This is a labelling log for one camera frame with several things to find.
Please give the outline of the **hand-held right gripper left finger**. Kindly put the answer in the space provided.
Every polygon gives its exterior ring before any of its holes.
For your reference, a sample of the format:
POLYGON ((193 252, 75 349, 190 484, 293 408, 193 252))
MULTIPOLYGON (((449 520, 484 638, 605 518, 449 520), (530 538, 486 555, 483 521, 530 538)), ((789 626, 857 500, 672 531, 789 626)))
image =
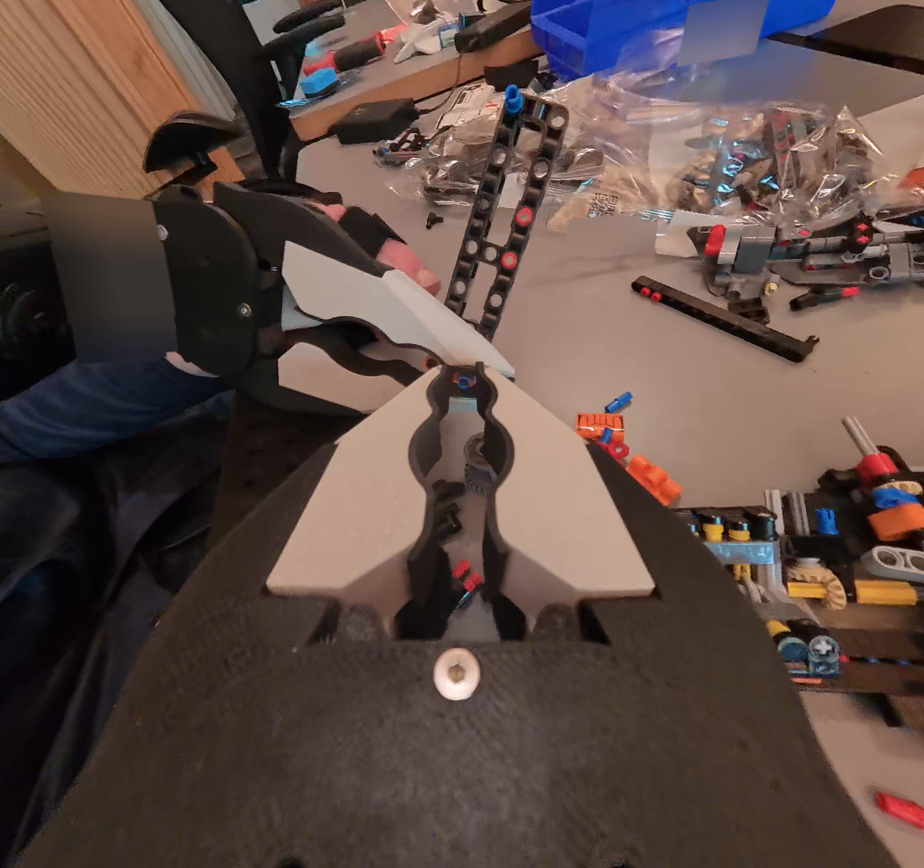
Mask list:
POLYGON ((428 475, 456 368, 433 368, 342 435, 267 580, 281 597, 374 608, 387 630, 448 585, 428 475))

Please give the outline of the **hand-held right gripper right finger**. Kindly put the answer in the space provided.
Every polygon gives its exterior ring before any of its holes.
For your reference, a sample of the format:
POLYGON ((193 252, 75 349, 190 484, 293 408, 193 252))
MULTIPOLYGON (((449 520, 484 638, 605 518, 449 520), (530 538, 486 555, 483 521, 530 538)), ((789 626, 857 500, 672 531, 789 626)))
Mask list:
POLYGON ((619 466, 497 368, 477 366, 480 453, 491 468, 483 599, 500 639, 523 639, 551 606, 655 593, 604 475, 619 466))

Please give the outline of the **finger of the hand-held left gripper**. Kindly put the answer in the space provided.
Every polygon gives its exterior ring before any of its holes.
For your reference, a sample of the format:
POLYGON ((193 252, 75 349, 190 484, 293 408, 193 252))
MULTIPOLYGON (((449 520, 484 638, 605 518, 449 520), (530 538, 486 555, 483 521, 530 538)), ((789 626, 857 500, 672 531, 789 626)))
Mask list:
POLYGON ((314 344, 295 344, 277 362, 279 386, 347 412, 370 414, 423 373, 403 361, 347 352, 340 361, 314 344))
POLYGON ((396 346, 452 366, 482 364, 514 379, 514 367, 491 342, 400 270, 373 274, 287 241, 282 274, 296 306, 311 319, 362 323, 396 346))

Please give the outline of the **black lego frame beam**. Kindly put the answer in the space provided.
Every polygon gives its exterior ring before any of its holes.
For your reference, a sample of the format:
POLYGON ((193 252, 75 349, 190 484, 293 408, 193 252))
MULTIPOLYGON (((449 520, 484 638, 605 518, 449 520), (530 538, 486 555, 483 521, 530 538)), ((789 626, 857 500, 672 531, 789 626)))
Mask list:
POLYGON ((564 144, 568 122, 569 114, 559 104, 536 98, 516 85, 509 85, 503 93, 498 122, 445 296, 448 309, 464 318, 479 269, 494 269, 480 318, 468 320, 488 342, 492 342, 499 328, 564 144), (536 135, 538 144, 514 201, 507 237, 502 243, 493 242, 490 239, 493 218, 511 172, 517 141, 525 132, 536 135))

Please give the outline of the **pile of technic parts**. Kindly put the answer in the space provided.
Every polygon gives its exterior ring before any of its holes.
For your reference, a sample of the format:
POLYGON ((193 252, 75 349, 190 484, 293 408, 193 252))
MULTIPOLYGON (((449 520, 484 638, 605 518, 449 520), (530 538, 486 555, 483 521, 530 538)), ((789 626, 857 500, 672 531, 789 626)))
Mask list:
POLYGON ((733 576, 798 689, 854 695, 888 726, 922 730, 922 469, 856 417, 842 424, 860 458, 814 489, 676 515, 733 576))

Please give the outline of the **person's left forearm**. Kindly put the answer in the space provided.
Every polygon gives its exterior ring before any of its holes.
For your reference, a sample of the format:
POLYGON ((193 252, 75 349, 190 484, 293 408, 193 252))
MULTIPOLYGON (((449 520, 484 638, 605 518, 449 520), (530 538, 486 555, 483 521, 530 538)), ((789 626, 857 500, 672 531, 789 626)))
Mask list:
POLYGON ((221 379, 169 353, 150 361, 72 361, 1 403, 1 462, 72 458, 174 420, 225 394, 221 379))

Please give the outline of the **orange lego block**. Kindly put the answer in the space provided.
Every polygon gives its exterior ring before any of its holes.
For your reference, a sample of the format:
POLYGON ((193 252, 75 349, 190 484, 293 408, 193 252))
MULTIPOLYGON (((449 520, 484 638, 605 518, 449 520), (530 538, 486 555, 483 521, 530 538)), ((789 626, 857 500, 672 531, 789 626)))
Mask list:
POLYGON ((683 487, 669 474, 640 454, 632 456, 627 472, 662 505, 672 508, 683 493, 683 487))

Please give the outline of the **small dark lego subassembly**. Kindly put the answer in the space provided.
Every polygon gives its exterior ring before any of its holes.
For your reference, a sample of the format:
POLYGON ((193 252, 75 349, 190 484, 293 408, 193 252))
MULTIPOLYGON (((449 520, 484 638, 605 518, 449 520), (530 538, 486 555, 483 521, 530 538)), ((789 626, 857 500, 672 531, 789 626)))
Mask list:
POLYGON ((420 128, 412 126, 398 137, 377 146, 372 154, 380 165, 400 167, 412 158, 419 157, 430 142, 431 138, 423 135, 420 128))

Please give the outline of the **long black lego beam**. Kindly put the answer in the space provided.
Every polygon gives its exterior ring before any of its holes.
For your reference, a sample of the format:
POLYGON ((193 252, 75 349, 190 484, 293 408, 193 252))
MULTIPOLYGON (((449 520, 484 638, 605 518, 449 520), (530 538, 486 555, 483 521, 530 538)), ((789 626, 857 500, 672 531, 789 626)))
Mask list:
POLYGON ((793 364, 804 363, 820 342, 817 336, 798 339, 644 275, 633 280, 630 287, 636 295, 653 304, 681 313, 793 364))

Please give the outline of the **grey lego subassembly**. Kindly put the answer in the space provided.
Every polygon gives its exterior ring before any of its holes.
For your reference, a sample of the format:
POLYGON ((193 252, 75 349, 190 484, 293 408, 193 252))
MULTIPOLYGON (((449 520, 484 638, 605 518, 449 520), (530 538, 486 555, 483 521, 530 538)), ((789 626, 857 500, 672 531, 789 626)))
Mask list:
POLYGON ((922 229, 884 231, 866 216, 824 230, 745 224, 687 230, 710 292, 728 301, 756 301, 773 281, 827 290, 922 285, 922 229))

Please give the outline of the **black lego connector red pin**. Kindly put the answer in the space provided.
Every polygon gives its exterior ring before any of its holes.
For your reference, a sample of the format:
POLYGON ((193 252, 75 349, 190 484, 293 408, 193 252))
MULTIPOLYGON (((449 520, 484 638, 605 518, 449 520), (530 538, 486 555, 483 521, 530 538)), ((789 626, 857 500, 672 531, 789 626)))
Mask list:
POLYGON ((821 285, 812 287, 803 294, 793 297, 788 305, 791 312, 799 313, 818 306, 831 305, 845 299, 854 298, 859 294, 859 286, 821 285))

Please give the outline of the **clear bag of lego parts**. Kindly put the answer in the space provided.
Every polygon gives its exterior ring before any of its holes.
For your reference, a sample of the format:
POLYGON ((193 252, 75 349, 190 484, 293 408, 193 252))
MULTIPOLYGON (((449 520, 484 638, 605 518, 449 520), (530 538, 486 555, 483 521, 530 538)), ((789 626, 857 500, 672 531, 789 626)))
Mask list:
POLYGON ((765 103, 712 112, 667 182, 676 209, 777 228, 837 226, 878 210, 898 176, 849 107, 765 103))

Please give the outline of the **red lego axle piece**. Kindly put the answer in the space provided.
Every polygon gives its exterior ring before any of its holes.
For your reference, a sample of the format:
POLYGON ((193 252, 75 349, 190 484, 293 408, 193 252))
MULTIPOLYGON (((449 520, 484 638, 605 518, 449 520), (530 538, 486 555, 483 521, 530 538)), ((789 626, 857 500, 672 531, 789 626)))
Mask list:
POLYGON ((872 800, 884 816, 888 816, 903 825, 923 832, 923 805, 907 798, 882 790, 875 790, 872 800))

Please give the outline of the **person's left hand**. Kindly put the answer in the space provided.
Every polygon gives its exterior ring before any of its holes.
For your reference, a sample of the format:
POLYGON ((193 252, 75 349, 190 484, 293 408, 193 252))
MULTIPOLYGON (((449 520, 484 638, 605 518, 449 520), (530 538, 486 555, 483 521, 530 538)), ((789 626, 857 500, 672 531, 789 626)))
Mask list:
POLYGON ((441 290, 437 275, 377 214, 354 205, 321 204, 319 201, 308 204, 339 224, 369 258, 404 273, 433 296, 441 290))

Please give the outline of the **flat black box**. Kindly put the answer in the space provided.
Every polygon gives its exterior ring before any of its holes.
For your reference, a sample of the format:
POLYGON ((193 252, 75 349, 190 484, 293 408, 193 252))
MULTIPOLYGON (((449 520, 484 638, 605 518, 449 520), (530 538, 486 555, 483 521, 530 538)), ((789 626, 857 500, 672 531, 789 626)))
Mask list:
POLYGON ((334 123, 329 135, 343 146, 382 143, 397 138, 420 116, 421 112, 413 100, 364 102, 334 123))

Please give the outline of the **white printed leaflet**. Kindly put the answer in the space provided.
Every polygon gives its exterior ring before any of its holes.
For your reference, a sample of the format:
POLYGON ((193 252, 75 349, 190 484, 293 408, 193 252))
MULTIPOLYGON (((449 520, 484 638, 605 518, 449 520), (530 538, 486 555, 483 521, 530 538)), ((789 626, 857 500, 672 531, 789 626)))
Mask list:
POLYGON ((476 82, 461 89, 448 110, 439 118, 436 129, 456 128, 482 116, 495 117, 503 102, 503 93, 486 82, 476 82))

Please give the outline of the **black office chair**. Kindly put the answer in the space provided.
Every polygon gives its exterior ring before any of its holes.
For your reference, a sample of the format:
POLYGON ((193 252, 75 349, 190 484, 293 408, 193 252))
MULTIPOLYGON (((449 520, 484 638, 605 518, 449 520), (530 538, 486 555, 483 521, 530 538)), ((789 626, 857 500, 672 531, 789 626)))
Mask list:
POLYGON ((345 25, 341 0, 320 0, 286 16, 264 44, 240 0, 158 1, 230 88, 264 175, 294 181, 303 144, 282 103, 294 98, 307 45, 345 25))

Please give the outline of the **white plastic object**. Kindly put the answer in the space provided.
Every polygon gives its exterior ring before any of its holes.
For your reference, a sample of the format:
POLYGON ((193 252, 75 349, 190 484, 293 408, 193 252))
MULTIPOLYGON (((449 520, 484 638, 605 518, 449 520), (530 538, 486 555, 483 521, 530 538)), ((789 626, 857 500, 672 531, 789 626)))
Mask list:
POLYGON ((437 17, 425 25, 413 23, 405 26, 399 37, 401 46, 394 63, 401 64, 419 54, 432 56, 441 52, 440 29, 444 23, 444 18, 437 17))

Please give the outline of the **person's legs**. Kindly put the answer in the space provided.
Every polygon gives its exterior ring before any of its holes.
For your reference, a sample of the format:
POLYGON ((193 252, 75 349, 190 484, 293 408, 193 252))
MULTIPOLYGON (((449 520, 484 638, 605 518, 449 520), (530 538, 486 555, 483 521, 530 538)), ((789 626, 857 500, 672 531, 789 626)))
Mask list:
POLYGON ((224 437, 174 428, 2 465, 2 866, 60 805, 202 556, 224 437))

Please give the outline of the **black power adapter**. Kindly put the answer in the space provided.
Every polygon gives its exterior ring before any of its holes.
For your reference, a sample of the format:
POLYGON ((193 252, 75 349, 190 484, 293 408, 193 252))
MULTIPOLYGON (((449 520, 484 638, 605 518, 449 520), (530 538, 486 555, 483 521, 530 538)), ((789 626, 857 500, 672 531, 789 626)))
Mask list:
POLYGON ((518 0, 464 24, 455 34, 458 54, 485 50, 529 25, 532 0, 518 0))

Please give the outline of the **pile of flat clear bags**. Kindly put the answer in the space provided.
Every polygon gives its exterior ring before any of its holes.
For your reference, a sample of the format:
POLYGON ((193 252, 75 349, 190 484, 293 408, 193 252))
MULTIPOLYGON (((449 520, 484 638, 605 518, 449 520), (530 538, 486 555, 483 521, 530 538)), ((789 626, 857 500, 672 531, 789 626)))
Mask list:
MULTIPOLYGON (((545 195, 545 225, 564 232, 573 221, 628 215, 669 220, 677 212, 666 195, 671 176, 691 158, 687 138, 710 112, 696 105, 652 100, 620 89, 618 77, 587 77, 539 95, 568 111, 564 144, 545 195)), ((475 200, 498 122, 482 116, 438 131, 417 158, 383 166, 390 191, 438 211, 475 200)))

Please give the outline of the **red handled tool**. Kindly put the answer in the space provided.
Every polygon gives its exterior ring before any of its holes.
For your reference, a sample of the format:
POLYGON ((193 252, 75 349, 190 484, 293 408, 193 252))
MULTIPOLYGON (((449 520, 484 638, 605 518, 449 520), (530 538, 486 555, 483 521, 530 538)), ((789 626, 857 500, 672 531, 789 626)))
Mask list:
POLYGON ((307 57, 302 72, 310 76, 319 70, 331 69, 337 74, 350 72, 378 60, 385 54, 386 41, 381 31, 326 54, 307 57))

